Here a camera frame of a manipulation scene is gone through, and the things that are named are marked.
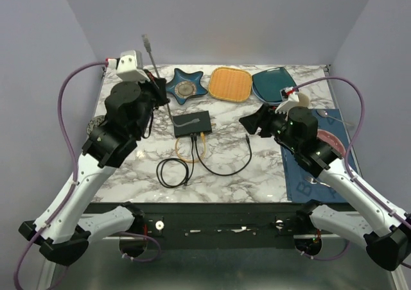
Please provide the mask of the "black network switch box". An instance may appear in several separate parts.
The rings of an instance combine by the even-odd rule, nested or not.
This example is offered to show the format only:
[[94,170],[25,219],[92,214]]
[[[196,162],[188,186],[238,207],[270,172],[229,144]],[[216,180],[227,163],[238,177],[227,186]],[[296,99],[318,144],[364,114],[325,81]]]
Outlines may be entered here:
[[173,116],[175,138],[211,133],[211,118],[208,111]]

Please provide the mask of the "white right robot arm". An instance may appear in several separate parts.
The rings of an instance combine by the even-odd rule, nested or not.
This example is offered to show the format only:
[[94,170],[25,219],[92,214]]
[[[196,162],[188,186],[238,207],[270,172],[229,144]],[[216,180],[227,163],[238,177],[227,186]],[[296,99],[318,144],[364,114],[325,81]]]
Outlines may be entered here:
[[262,105],[239,122],[249,134],[273,137],[303,170],[333,188],[359,214],[348,216],[310,200],[283,223],[284,231],[331,232],[365,249],[387,271],[396,270],[410,255],[410,214],[376,192],[351,170],[337,150],[317,137],[318,121],[311,110],[294,107],[287,114],[279,114]]

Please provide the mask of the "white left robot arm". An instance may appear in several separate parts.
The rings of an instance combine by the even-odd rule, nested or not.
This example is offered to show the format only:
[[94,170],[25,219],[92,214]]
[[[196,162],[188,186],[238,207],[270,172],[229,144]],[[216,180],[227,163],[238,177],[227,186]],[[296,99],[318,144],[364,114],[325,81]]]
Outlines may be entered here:
[[142,234],[144,214],[123,203],[88,221],[80,218],[100,187],[148,137],[153,111],[168,102],[165,79],[144,83],[122,81],[105,99],[106,114],[89,123],[88,138],[74,170],[57,197],[34,221],[25,221],[19,232],[39,246],[49,261],[62,266],[75,263],[89,245],[112,234]]

